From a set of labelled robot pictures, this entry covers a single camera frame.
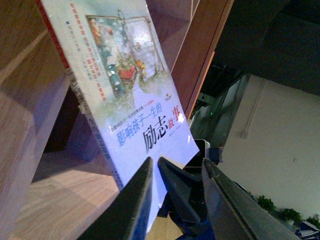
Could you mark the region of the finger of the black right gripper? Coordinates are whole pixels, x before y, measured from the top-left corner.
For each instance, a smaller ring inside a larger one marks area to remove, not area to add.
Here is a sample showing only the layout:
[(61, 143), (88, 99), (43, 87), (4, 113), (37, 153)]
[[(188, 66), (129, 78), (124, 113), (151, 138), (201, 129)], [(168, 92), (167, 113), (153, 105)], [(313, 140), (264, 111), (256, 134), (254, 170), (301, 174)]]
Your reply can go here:
[(200, 223), (201, 218), (190, 205), (189, 198), (192, 187), (200, 183), (202, 178), (179, 168), (164, 157), (159, 158), (157, 165), (166, 190), (180, 218), (184, 222)]

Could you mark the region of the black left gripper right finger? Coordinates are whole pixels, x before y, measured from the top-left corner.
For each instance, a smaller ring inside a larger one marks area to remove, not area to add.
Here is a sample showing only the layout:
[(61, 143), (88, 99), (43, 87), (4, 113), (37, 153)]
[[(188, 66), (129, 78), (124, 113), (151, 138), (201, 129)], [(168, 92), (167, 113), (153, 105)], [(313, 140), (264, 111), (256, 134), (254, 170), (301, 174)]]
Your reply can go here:
[(213, 162), (202, 162), (208, 217), (217, 240), (298, 240)]

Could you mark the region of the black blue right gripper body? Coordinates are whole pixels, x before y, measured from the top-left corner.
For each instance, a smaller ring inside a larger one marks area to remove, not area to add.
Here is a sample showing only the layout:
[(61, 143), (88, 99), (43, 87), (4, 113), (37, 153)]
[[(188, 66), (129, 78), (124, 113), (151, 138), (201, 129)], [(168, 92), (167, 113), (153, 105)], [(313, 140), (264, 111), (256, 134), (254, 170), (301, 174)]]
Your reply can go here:
[(210, 224), (204, 197), (202, 162), (203, 159), (208, 159), (213, 163), (218, 164), (222, 161), (223, 148), (211, 147), (210, 143), (204, 139), (196, 139), (195, 143), (199, 148), (199, 152), (182, 169), (192, 175), (201, 177), (201, 182), (191, 188), (189, 197), (189, 204), (200, 216), (200, 222), (184, 222), (176, 211), (168, 191), (165, 195), (162, 207), (158, 211), (157, 215), (162, 218), (171, 218), (171, 220), (182, 232), (182, 235), (178, 238), (179, 240), (214, 240), (215, 235)]

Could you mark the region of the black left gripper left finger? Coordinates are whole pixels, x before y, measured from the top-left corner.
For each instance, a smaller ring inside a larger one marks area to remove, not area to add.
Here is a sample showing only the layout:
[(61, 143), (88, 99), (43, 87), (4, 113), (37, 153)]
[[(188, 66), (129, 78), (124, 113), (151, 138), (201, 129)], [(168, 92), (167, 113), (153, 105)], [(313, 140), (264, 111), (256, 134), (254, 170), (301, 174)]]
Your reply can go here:
[(152, 203), (153, 160), (147, 157), (108, 209), (80, 240), (144, 240)]

